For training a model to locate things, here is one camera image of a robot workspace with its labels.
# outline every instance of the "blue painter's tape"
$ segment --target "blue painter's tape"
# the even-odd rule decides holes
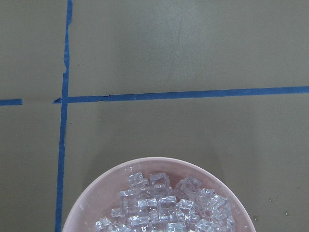
[[[244,89],[224,89],[189,92],[167,92],[167,93],[140,93],[121,94],[108,96],[80,96],[69,97],[68,103],[79,102],[118,102],[118,101],[138,101],[138,100],[158,100],[158,99],[183,99],[183,98],[213,98],[213,97],[233,97],[250,95],[274,95],[274,94],[299,94],[309,93],[309,86],[299,87],[274,87],[274,88],[244,88]],[[61,103],[58,98],[55,104]]]
[[[55,232],[61,232],[62,225],[62,200],[63,200],[63,179],[64,179],[64,161],[65,161],[65,137],[68,115],[68,94],[69,94],[69,73],[70,73],[70,48],[69,48],[69,25],[72,20],[72,0],[68,0],[66,35],[64,45],[63,62],[66,71],[62,78],[62,105],[60,119],[60,138],[59,138],[59,155],[58,155],[58,175],[57,175],[57,195],[56,195],[56,215],[55,215]]]
[[[0,106],[3,105],[22,105],[22,99],[9,99],[9,100],[0,100]]]

